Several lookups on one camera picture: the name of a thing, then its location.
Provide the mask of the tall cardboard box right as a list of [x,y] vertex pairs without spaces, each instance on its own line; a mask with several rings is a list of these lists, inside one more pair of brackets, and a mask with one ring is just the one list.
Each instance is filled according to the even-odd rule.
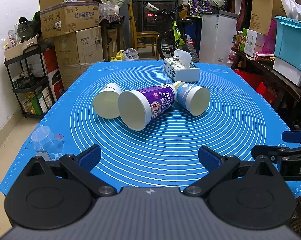
[[252,0],[249,29],[267,35],[276,16],[286,16],[281,0]]

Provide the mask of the purple paper cup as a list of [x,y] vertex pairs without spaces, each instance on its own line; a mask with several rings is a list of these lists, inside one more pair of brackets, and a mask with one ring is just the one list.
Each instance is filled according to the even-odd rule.
[[170,84],[126,90],[118,97],[119,116],[127,127],[141,131],[169,109],[176,98],[176,89]]

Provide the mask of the open top cardboard box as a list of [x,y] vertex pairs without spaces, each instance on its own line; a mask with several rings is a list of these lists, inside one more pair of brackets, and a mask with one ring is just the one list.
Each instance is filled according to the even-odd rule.
[[99,26],[100,0],[39,0],[42,37]]

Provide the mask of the black metal shelf rack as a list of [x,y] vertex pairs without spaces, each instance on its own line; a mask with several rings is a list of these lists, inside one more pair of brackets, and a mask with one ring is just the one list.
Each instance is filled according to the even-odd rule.
[[[40,60],[41,75],[39,76],[33,74],[28,62],[28,59],[35,55],[38,55]],[[26,118],[42,119],[54,105],[55,99],[40,45],[31,43],[21,55],[5,59],[4,65],[22,115]]]

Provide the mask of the green white product box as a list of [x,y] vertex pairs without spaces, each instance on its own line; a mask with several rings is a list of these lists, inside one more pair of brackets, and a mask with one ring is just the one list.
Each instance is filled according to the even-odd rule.
[[249,57],[254,57],[258,33],[254,30],[243,29],[240,50]]

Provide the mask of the teal plastic storage bin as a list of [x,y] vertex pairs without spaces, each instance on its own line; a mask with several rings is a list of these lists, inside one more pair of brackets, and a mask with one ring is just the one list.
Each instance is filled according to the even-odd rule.
[[301,21],[276,16],[275,56],[299,68],[301,64]]

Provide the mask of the white floral paper cup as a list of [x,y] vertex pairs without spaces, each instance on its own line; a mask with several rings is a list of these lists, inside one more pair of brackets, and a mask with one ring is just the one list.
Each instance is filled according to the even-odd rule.
[[122,90],[116,83],[108,83],[93,99],[93,110],[105,119],[119,117],[118,97]]

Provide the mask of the dark wooden side table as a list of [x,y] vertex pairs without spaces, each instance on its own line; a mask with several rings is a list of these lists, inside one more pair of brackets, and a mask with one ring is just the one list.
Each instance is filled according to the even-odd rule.
[[248,59],[246,54],[234,47],[232,51],[236,53],[236,59],[231,68],[262,75],[266,82],[274,85],[276,98],[271,106],[279,116],[287,124],[301,120],[301,88],[279,74],[269,64]]

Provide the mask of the light blue paper cup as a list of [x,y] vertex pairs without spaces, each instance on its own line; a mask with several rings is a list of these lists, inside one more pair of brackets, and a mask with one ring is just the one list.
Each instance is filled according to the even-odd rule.
[[177,93],[177,103],[187,109],[191,115],[199,116],[209,106],[211,94],[207,87],[176,81],[173,84]]

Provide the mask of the blue silicone baking mat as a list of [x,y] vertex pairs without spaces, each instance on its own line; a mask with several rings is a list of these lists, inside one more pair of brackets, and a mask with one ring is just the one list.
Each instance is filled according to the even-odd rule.
[[185,188],[206,173],[198,161],[202,145],[242,160],[252,159],[255,145],[284,145],[287,124],[238,74],[222,65],[201,63],[199,68],[198,84],[211,93],[209,107],[200,116],[174,104],[139,132],[120,118],[99,117],[93,99],[108,83],[123,90],[171,83],[162,61],[99,62],[72,84],[40,125],[63,136],[66,154],[99,145],[102,158],[93,174],[117,189]]

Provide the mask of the middle cardboard box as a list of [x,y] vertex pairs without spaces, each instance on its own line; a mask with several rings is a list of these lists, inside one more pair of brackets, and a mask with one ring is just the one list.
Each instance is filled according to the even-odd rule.
[[59,67],[104,61],[101,27],[53,38]]

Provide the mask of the yellow toy vehicle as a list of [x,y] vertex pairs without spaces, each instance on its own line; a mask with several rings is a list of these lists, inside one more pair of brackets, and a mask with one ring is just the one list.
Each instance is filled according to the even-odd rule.
[[120,50],[117,52],[116,56],[111,56],[110,57],[110,60],[111,61],[124,61],[124,54],[123,54],[123,51]]

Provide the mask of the green black bicycle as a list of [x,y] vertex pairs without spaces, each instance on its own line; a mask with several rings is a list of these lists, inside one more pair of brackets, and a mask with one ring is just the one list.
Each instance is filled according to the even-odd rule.
[[144,2],[144,7],[154,14],[154,22],[160,29],[160,35],[156,42],[161,59],[173,57],[177,49],[190,53],[192,62],[199,62],[195,46],[187,40],[185,28],[192,25],[189,18],[178,18],[178,13],[184,9],[183,4],[170,10],[158,8],[149,2]]

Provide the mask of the white chest freezer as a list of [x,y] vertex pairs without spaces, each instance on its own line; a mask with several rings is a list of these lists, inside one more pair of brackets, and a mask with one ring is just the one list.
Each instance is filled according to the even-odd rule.
[[229,66],[229,54],[236,35],[239,15],[214,10],[202,15],[199,61],[201,63],[223,64]]

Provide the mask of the clear plastic cup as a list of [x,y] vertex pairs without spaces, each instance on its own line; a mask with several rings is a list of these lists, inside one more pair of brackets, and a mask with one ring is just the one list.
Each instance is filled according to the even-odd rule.
[[39,126],[31,134],[36,156],[45,161],[59,160],[64,153],[64,136],[53,133],[48,126]]

